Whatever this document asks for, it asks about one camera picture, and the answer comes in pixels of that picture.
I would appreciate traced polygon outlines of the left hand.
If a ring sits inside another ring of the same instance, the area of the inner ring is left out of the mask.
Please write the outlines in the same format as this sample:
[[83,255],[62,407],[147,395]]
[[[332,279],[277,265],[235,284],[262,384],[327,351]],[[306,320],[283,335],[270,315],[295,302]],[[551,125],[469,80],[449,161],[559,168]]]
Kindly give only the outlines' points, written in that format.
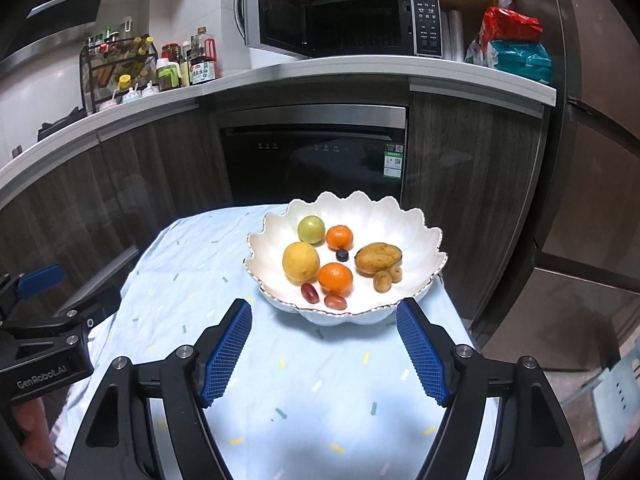
[[54,451],[42,400],[29,400],[14,406],[12,413],[24,434],[22,449],[26,457],[32,464],[50,469],[54,465]]

